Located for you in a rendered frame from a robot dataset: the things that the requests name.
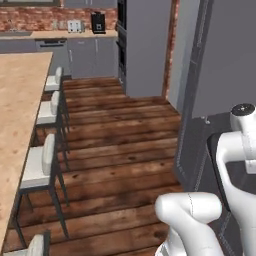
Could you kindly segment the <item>grey base cupboard run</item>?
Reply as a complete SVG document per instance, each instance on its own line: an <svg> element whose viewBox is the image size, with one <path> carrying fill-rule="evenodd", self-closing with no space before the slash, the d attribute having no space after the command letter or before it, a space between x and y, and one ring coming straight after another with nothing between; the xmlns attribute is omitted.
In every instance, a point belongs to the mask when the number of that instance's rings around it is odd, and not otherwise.
<svg viewBox="0 0 256 256"><path fill-rule="evenodd" d="M45 39L0 39L0 54L38 52L36 40ZM77 79L115 75L114 37L66 40L71 71L67 77Z"/></svg>

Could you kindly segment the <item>white seat bar stool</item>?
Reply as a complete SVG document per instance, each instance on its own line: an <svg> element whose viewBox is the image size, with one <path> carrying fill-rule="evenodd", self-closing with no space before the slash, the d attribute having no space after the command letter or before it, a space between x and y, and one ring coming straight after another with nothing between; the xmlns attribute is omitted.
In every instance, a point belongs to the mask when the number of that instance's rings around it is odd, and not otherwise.
<svg viewBox="0 0 256 256"><path fill-rule="evenodd" d="M49 101L40 103L39 112L36 119L37 128L54 128L56 130L57 141L62 150L62 156L66 164L66 169L70 170L67 154L69 153L67 136L60 108L60 92L55 91Z"/></svg>
<svg viewBox="0 0 256 256"><path fill-rule="evenodd" d="M26 197L30 209L33 209L28 194L37 191L48 190L56 209L57 216L66 237L69 237L61 204L55 188L55 179L59 179L66 205L69 205L68 195L58 162L56 135L48 134L44 145L31 147L28 151L23 176L18 189L18 200L13 214L13 226L16 230L21 245L26 248L27 244L23 236L18 216L22 197Z"/></svg>
<svg viewBox="0 0 256 256"><path fill-rule="evenodd" d="M36 234L26 249L4 253L3 256L49 256L51 232Z"/></svg>
<svg viewBox="0 0 256 256"><path fill-rule="evenodd" d="M67 130L70 130L70 126L69 126L70 117L69 117L69 112L68 112L68 107L66 102L66 96L63 89L63 76L64 76L64 68L58 67L54 75L49 75L47 77L44 92L46 94L53 93L54 91L60 92L62 112L65 117Z"/></svg>

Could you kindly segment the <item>tall grey cupboard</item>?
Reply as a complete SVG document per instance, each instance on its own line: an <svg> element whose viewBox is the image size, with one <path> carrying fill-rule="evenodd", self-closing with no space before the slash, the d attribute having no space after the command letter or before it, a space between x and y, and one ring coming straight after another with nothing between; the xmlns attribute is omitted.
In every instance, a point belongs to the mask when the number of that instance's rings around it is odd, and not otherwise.
<svg viewBox="0 0 256 256"><path fill-rule="evenodd" d="M127 0L126 94L161 96L172 0Z"/></svg>

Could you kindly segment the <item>black built-in oven stack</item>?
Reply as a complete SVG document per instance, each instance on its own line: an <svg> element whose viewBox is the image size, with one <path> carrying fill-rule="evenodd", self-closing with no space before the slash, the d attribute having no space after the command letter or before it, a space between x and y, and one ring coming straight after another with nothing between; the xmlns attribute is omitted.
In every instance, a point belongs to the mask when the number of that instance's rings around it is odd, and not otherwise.
<svg viewBox="0 0 256 256"><path fill-rule="evenodd" d="M118 21L116 29L118 32L118 41L116 42L119 50L119 78L123 90L126 90L126 32L125 23L125 0L117 0Z"/></svg>

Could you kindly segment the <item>grey dishwasher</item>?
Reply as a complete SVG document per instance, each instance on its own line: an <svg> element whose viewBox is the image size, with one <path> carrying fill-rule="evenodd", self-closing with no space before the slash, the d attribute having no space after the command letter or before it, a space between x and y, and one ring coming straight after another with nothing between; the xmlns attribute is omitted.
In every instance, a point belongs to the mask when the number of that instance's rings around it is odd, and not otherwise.
<svg viewBox="0 0 256 256"><path fill-rule="evenodd" d="M66 39L45 39L36 40L38 52L52 52L52 60L49 68L49 75L54 75L58 67L62 67L64 75L71 74Z"/></svg>

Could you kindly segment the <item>black coffee machine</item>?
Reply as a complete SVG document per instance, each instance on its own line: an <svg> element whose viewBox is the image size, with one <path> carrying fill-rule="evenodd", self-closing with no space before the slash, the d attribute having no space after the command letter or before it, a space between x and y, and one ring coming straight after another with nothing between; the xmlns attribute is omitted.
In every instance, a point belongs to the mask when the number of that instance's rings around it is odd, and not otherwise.
<svg viewBox="0 0 256 256"><path fill-rule="evenodd" d="M91 26L94 34L105 34L105 15L101 12L91 13Z"/></svg>

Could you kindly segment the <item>white toaster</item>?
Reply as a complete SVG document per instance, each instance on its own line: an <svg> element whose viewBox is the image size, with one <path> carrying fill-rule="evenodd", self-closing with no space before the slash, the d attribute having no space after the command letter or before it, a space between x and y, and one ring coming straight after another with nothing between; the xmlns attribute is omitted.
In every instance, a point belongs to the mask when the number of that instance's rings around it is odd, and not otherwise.
<svg viewBox="0 0 256 256"><path fill-rule="evenodd" d="M84 23L82 20L68 20L67 21L69 33L83 33Z"/></svg>

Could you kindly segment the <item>grey sink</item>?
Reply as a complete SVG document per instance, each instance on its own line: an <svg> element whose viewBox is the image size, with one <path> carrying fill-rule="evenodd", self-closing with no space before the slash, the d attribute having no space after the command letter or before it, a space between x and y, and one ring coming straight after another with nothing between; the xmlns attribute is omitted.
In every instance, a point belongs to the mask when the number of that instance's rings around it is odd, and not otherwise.
<svg viewBox="0 0 256 256"><path fill-rule="evenodd" d="M30 36L31 31L0 31L0 37L22 37Z"/></svg>

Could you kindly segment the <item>grey wall cupboard run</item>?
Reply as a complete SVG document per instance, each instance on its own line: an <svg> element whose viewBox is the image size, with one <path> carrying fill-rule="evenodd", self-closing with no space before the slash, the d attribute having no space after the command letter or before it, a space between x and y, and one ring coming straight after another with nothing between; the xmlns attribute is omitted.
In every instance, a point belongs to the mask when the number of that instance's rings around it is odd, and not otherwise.
<svg viewBox="0 0 256 256"><path fill-rule="evenodd" d="M0 7L116 8L117 0L0 0Z"/></svg>

